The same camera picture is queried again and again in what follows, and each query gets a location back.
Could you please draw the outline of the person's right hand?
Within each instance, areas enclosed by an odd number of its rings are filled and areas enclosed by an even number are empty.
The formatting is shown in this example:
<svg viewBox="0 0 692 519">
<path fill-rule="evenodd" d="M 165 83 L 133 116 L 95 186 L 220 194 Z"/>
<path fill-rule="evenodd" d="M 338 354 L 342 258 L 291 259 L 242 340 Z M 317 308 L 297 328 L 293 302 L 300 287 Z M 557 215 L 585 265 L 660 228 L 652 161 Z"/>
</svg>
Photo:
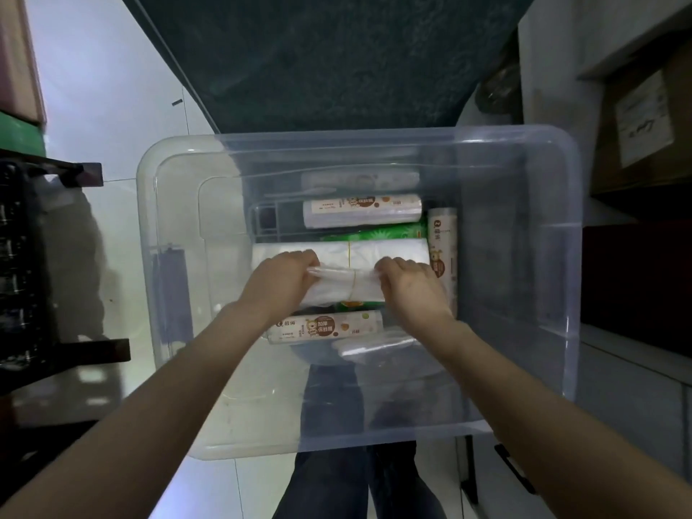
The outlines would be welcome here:
<svg viewBox="0 0 692 519">
<path fill-rule="evenodd" d="M 414 275 L 398 282 L 383 281 L 380 276 L 379 279 L 386 306 L 402 328 L 417 340 L 424 340 L 454 321 L 444 288 L 430 265 L 427 277 Z"/>
</svg>

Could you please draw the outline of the white plastic bag bundle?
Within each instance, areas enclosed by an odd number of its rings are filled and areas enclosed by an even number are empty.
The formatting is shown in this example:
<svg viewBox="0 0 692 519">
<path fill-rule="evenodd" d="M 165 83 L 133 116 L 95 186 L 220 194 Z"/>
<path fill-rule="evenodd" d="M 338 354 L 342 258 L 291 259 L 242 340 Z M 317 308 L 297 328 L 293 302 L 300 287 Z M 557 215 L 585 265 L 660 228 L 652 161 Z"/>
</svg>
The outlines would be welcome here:
<svg viewBox="0 0 692 519">
<path fill-rule="evenodd" d="M 300 307 L 328 306 L 340 302 L 375 303 L 385 301 L 375 265 L 385 257 L 429 263 L 425 239 L 384 239 L 365 241 L 325 241 L 309 243 L 255 244 L 252 269 L 282 252 L 312 250 L 319 266 L 309 273 L 316 276 Z"/>
</svg>

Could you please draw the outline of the person's left forearm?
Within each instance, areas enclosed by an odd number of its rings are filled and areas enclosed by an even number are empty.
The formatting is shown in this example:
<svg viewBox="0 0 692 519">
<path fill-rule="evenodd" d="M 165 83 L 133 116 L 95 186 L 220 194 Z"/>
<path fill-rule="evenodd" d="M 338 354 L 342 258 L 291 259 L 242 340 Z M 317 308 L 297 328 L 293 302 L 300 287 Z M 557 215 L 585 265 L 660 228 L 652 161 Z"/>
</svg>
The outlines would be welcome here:
<svg viewBox="0 0 692 519">
<path fill-rule="evenodd" d="M 299 302 L 239 300 L 17 491 L 0 519 L 148 519 L 248 349 Z"/>
</svg>

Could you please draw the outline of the person's right forearm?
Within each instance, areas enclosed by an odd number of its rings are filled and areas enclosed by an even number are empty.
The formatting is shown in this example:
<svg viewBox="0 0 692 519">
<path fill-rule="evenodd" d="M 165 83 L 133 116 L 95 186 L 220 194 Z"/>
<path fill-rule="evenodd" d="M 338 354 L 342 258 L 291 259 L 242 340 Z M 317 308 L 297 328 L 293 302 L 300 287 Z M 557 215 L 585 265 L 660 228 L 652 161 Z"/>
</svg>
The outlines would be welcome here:
<svg viewBox="0 0 692 519">
<path fill-rule="evenodd" d="M 558 519 L 692 519 L 692 486 L 547 388 L 467 325 L 409 331 L 453 375 Z"/>
</svg>

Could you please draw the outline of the green packet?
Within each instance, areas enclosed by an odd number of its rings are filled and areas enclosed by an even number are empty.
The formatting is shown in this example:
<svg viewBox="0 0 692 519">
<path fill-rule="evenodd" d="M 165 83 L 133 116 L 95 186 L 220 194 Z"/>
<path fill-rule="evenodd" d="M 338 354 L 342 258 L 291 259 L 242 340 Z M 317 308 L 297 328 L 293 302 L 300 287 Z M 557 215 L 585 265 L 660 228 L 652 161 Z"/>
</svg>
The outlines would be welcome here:
<svg viewBox="0 0 692 519">
<path fill-rule="evenodd" d="M 424 222 L 380 225 L 343 236 L 345 241 L 381 241 L 392 239 L 427 239 L 428 227 Z"/>
</svg>

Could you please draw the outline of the white cling film roll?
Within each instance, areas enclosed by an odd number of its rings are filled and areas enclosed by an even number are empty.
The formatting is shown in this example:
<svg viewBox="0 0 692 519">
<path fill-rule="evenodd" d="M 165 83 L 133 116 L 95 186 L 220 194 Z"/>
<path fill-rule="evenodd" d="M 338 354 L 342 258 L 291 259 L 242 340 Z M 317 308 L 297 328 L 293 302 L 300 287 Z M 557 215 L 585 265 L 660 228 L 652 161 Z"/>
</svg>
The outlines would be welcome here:
<svg viewBox="0 0 692 519">
<path fill-rule="evenodd" d="M 362 195 L 302 202 L 304 224 L 309 229 L 414 223 L 422 214 L 423 201 L 416 194 Z"/>
<path fill-rule="evenodd" d="M 428 210 L 428 248 L 430 266 L 440 280 L 448 305 L 457 315 L 458 279 L 458 230 L 455 208 Z"/>
<path fill-rule="evenodd" d="M 358 338 L 385 330 L 380 311 L 305 314 L 272 325 L 265 338 L 273 345 Z"/>
</svg>

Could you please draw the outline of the clear plastic bag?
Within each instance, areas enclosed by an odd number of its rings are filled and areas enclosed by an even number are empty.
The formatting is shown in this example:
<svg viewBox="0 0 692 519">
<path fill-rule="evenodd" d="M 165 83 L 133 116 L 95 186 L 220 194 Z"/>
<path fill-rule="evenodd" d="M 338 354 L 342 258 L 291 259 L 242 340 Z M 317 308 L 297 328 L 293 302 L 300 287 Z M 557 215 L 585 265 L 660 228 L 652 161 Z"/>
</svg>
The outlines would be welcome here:
<svg viewBox="0 0 692 519">
<path fill-rule="evenodd" d="M 419 344 L 419 340 L 401 327 L 391 327 L 377 333 L 334 340 L 332 348 L 343 360 L 366 364 Z"/>
</svg>

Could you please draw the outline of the clear plastic storage bin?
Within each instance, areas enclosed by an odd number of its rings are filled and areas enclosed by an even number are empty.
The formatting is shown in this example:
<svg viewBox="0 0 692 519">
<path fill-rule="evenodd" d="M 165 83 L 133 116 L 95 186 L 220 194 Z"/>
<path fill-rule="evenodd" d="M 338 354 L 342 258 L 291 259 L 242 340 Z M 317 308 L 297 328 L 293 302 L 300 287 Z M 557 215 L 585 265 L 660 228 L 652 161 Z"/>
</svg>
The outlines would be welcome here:
<svg viewBox="0 0 692 519">
<path fill-rule="evenodd" d="M 161 140 L 136 174 L 156 367 L 234 302 L 252 271 L 258 203 L 416 194 L 455 208 L 457 315 L 552 390 L 576 392 L 581 176 L 574 141 L 546 126 L 335 130 Z M 335 351 L 332 341 L 314 351 Z M 490 431 L 420 345 L 353 363 L 365 428 L 302 439 L 309 364 L 261 338 L 223 389 L 190 455 L 226 460 Z"/>
</svg>

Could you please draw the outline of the dark green carpet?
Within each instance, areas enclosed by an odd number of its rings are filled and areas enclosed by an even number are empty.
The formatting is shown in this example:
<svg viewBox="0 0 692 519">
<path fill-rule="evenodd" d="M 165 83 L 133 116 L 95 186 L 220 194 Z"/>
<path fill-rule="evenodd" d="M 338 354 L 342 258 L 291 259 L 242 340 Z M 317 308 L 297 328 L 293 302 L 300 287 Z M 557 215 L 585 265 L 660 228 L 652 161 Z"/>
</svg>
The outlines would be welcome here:
<svg viewBox="0 0 692 519">
<path fill-rule="evenodd" d="M 122 0 L 218 133 L 452 127 L 534 0 Z"/>
</svg>

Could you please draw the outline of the black plastic bag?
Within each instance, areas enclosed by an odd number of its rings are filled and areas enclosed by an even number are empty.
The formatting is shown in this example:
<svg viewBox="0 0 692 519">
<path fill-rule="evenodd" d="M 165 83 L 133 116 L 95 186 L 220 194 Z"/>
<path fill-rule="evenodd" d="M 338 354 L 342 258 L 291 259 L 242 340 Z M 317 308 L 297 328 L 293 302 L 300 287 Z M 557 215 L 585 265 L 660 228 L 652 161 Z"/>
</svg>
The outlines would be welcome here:
<svg viewBox="0 0 692 519">
<path fill-rule="evenodd" d="M 474 100 L 480 112 L 513 115 L 520 106 L 521 72 L 518 49 L 507 44 L 493 68 L 478 85 Z"/>
</svg>

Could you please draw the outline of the person's legs in jeans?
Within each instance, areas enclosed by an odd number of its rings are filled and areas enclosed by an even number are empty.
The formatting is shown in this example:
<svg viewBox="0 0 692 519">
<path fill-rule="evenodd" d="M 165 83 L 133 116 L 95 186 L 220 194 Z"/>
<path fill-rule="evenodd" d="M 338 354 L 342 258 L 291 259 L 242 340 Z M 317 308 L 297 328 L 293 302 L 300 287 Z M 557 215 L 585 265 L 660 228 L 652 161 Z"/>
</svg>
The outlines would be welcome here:
<svg viewBox="0 0 692 519">
<path fill-rule="evenodd" d="M 365 428 L 364 398 L 356 367 L 321 345 L 294 345 L 309 364 L 300 413 L 302 439 L 354 435 Z M 272 519 L 447 519 L 420 476 L 417 442 L 306 451 L 300 446 L 287 488 Z"/>
</svg>

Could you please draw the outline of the black plastic crate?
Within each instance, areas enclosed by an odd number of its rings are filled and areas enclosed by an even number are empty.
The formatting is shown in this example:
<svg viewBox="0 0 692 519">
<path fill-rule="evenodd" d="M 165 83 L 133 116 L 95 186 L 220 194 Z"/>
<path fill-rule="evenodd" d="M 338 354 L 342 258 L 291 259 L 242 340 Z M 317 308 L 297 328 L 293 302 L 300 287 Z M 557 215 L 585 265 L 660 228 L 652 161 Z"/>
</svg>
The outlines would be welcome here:
<svg viewBox="0 0 692 519">
<path fill-rule="evenodd" d="M 131 359 L 128 338 L 59 339 L 33 182 L 42 176 L 56 176 L 68 189 L 104 184 L 99 163 L 0 148 L 0 398 L 74 367 Z"/>
</svg>

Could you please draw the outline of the brown cardboard box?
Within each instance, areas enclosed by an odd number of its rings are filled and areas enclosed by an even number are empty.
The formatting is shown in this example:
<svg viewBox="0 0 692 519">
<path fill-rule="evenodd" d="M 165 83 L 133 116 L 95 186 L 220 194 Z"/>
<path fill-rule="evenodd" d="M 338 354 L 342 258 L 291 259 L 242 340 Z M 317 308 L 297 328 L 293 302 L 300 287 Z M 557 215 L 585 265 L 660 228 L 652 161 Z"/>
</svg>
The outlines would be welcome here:
<svg viewBox="0 0 692 519">
<path fill-rule="evenodd" d="M 692 183 L 692 36 L 651 43 L 605 86 L 593 196 Z"/>
</svg>

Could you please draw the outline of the green board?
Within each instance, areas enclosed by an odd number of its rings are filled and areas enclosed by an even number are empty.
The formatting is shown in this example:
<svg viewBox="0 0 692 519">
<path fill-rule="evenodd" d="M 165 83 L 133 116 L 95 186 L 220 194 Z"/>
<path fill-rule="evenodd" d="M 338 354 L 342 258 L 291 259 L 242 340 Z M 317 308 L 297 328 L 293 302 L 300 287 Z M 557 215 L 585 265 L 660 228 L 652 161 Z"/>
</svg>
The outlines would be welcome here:
<svg viewBox="0 0 692 519">
<path fill-rule="evenodd" d="M 2 111 L 0 111 L 0 149 L 33 156 L 46 156 L 42 130 Z"/>
</svg>

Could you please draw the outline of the pink-brown box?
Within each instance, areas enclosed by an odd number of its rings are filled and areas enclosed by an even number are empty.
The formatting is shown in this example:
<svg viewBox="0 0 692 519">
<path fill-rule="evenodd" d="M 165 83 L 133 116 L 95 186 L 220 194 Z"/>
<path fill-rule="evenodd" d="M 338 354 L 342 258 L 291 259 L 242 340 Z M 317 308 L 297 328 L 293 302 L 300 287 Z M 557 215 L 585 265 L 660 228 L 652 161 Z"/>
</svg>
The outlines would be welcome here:
<svg viewBox="0 0 692 519">
<path fill-rule="evenodd" d="M 46 125 L 24 0 L 0 0 L 0 111 L 40 128 Z"/>
</svg>

